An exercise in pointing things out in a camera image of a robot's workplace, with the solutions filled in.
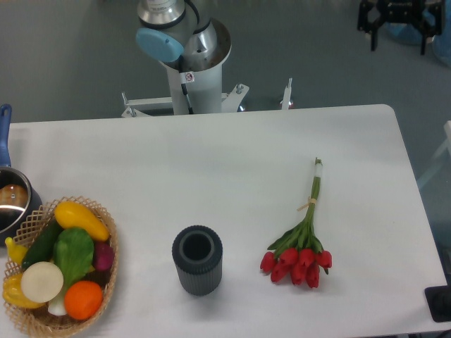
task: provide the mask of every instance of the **red tulip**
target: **red tulip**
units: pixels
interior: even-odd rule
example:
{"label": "red tulip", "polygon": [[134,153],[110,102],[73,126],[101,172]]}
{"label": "red tulip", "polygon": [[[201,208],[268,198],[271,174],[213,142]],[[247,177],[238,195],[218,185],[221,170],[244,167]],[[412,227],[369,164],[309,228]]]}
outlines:
{"label": "red tulip", "polygon": [[290,267],[286,265],[280,264],[278,262],[271,273],[271,281],[272,283],[279,282],[282,278],[284,278],[290,272]]}
{"label": "red tulip", "polygon": [[299,254],[295,248],[286,249],[279,257],[280,264],[292,267],[297,263]]}
{"label": "red tulip", "polygon": [[299,263],[309,267],[315,261],[315,253],[311,249],[302,249],[299,252]]}
{"label": "red tulip", "polygon": [[309,287],[314,288],[319,285],[319,266],[317,262],[314,262],[307,268],[307,274],[305,280]]}
{"label": "red tulip", "polygon": [[332,255],[324,250],[316,255],[316,262],[325,269],[332,268]]}
{"label": "red tulip", "polygon": [[264,273],[269,273],[272,271],[274,266],[276,266],[277,260],[274,259],[274,253],[273,252],[267,252],[265,253],[265,256],[263,256],[263,259],[260,263],[260,268],[263,270]]}
{"label": "red tulip", "polygon": [[294,285],[301,285],[305,281],[305,275],[307,273],[307,267],[298,263],[294,264],[291,271],[291,283]]}

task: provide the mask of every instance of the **tulip leaf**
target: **tulip leaf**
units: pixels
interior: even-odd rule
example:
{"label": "tulip leaf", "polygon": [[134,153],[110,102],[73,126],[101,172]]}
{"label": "tulip leaf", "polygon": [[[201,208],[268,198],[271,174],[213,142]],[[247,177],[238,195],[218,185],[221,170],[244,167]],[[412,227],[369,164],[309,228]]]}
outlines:
{"label": "tulip leaf", "polygon": [[282,235],[281,238],[277,239],[274,243],[268,246],[268,250],[276,250],[281,244],[283,244],[284,241],[288,239],[288,237],[292,234],[294,230],[295,227],[292,228],[291,230],[288,230],[285,234]]}
{"label": "tulip leaf", "polygon": [[316,238],[316,236],[313,236],[311,238],[311,249],[315,251],[315,254],[319,254],[320,252],[323,251],[323,246],[321,245],[319,239]]}
{"label": "tulip leaf", "polygon": [[305,240],[307,239],[307,231],[305,231],[305,229],[302,229],[301,230],[301,235],[299,236],[299,238],[297,239],[297,246],[300,248],[300,249],[303,249],[304,248],[304,243],[305,243]]}
{"label": "tulip leaf", "polygon": [[305,244],[306,249],[311,249],[311,236],[307,236],[307,243]]}
{"label": "tulip leaf", "polygon": [[297,243],[297,232],[288,237],[287,240],[274,251],[274,258],[277,259],[285,250],[294,248]]}

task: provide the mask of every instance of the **cucumber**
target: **cucumber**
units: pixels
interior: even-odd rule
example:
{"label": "cucumber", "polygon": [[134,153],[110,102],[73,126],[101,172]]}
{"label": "cucumber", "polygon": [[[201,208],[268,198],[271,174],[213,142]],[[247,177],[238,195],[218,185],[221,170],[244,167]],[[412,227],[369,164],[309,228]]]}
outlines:
{"label": "cucumber", "polygon": [[27,270],[35,263],[49,261],[54,253],[55,242],[62,231],[63,228],[52,219],[28,249],[22,261],[22,269]]}

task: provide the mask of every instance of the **ribbed cylinder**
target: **ribbed cylinder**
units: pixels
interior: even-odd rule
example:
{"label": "ribbed cylinder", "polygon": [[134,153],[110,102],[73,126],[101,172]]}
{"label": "ribbed cylinder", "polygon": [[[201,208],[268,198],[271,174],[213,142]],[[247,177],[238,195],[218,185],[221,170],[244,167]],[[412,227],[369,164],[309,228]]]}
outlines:
{"label": "ribbed cylinder", "polygon": [[223,247],[212,229],[187,227],[175,238],[172,254],[180,283],[190,294],[204,296],[221,282]]}

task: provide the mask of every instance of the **fake vegetable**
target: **fake vegetable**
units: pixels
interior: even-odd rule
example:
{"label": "fake vegetable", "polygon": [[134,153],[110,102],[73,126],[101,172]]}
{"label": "fake vegetable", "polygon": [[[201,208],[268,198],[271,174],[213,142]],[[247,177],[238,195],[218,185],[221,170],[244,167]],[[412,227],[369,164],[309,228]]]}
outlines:
{"label": "fake vegetable", "polygon": [[64,229],[81,227],[94,241],[105,242],[110,237],[108,228],[86,206],[64,201],[55,207],[55,217]]}
{"label": "fake vegetable", "polygon": [[92,266],[98,271],[108,270],[114,262],[114,251],[107,243],[97,242],[94,245]]}
{"label": "fake vegetable", "polygon": [[40,308],[45,303],[36,303],[29,300],[22,292],[20,282],[22,280],[22,273],[9,277],[3,283],[3,299],[12,305],[21,308]]}
{"label": "fake vegetable", "polygon": [[64,296],[68,289],[89,271],[94,255],[94,242],[86,230],[73,227],[64,230],[55,243],[54,260],[64,276],[58,296],[49,303],[52,315],[65,315]]}
{"label": "fake vegetable", "polygon": [[104,296],[97,283],[82,280],[69,288],[64,297],[64,306],[70,317],[85,320],[99,310],[103,299]]}
{"label": "fake vegetable", "polygon": [[63,274],[53,263],[38,262],[23,273],[20,287],[29,300],[45,303],[60,292],[63,287]]}
{"label": "fake vegetable", "polygon": [[8,256],[17,265],[22,264],[22,260],[25,257],[28,249],[22,245],[16,244],[11,237],[5,239],[5,245],[8,249]]}
{"label": "fake vegetable", "polygon": [[31,247],[28,249],[22,261],[22,269],[27,270],[31,265],[49,261],[54,253],[54,245],[63,228],[55,219],[41,231]]}

